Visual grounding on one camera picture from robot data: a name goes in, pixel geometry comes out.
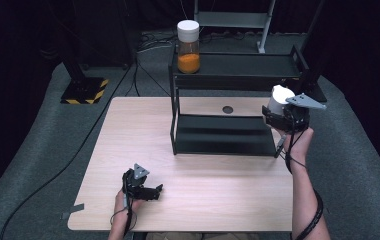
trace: wooden table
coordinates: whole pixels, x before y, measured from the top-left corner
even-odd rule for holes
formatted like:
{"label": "wooden table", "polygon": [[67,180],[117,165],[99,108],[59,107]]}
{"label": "wooden table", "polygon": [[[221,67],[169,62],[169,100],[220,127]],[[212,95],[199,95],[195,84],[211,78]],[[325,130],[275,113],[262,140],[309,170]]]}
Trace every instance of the wooden table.
{"label": "wooden table", "polygon": [[[261,114],[264,98],[180,98],[182,113]],[[118,97],[109,107],[72,213],[72,230],[109,230],[122,175],[134,163],[151,173],[145,187],[164,184],[158,201],[139,209],[134,231],[291,231],[292,177],[272,157],[172,152],[171,99]],[[279,139],[273,130],[274,140]]]}

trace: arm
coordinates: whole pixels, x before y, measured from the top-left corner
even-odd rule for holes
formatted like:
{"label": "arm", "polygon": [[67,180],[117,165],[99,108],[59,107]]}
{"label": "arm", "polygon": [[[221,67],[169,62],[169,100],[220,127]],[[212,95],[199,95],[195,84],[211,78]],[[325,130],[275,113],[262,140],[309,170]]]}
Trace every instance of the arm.
{"label": "arm", "polygon": [[[296,133],[294,139],[298,139],[301,133]],[[291,157],[306,166],[306,155],[311,143],[314,130],[308,128],[291,148]],[[290,136],[284,142],[284,150],[290,145]],[[292,236],[296,238],[309,225],[317,211],[317,198],[311,184],[306,167],[295,161],[290,161],[293,174],[293,218]],[[330,239],[324,216],[306,237],[306,239]]]}
{"label": "arm", "polygon": [[[124,209],[124,193],[121,191],[115,197],[115,209],[114,213]],[[136,212],[140,205],[143,203],[143,200],[135,200],[133,205],[133,211]],[[112,227],[109,233],[109,240],[122,240],[125,233],[125,225],[128,218],[128,210],[125,209],[113,217]]]}

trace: gray carpet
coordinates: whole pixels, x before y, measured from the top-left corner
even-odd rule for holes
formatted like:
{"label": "gray carpet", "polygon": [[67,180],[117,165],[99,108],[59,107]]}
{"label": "gray carpet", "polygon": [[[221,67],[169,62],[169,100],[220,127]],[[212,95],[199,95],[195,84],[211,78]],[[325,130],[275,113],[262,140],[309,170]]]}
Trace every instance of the gray carpet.
{"label": "gray carpet", "polygon": [[[248,35],[243,40],[212,40],[201,44],[201,49],[255,52],[258,38]],[[301,46],[303,39],[304,36],[298,35],[270,36],[266,50],[269,53],[287,53],[293,44]],[[157,48],[141,52],[138,59],[169,92],[168,51],[167,48]],[[25,198],[65,166],[67,168],[21,206],[6,228],[4,239],[107,238],[108,232],[71,231],[67,220],[60,219],[60,216],[74,204],[103,124],[105,106],[111,96],[126,94],[131,86],[134,67],[128,73],[120,68],[91,68],[86,71],[87,76],[110,80],[101,101],[94,105],[60,104],[69,76],[63,65],[55,69],[35,123],[0,179],[0,233],[9,215]],[[114,92],[122,78],[124,81]],[[308,167],[313,184],[323,198],[331,235],[333,239],[380,239],[380,157],[339,89],[325,78],[319,80],[319,85],[328,99],[328,108],[326,111],[311,111],[315,138]],[[141,68],[137,73],[137,88],[141,96],[167,96]],[[268,94],[188,91],[183,95]],[[131,89],[128,96],[136,96],[135,89]],[[263,239],[288,239],[288,233],[260,235]]]}

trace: orange liquid jar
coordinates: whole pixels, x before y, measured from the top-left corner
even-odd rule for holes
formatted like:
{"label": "orange liquid jar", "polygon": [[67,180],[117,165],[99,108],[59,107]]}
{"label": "orange liquid jar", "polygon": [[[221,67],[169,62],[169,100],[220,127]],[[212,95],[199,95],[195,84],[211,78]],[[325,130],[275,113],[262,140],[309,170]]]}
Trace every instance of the orange liquid jar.
{"label": "orange liquid jar", "polygon": [[195,73],[200,68],[199,23],[184,20],[177,25],[178,69],[182,73]]}

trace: jar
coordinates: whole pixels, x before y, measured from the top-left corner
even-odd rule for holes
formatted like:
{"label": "jar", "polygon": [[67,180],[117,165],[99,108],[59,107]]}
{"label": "jar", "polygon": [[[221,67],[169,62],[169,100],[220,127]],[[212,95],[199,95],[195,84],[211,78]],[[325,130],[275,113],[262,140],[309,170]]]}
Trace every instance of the jar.
{"label": "jar", "polygon": [[195,73],[200,68],[199,23],[184,20],[177,24],[178,69],[182,73]]}

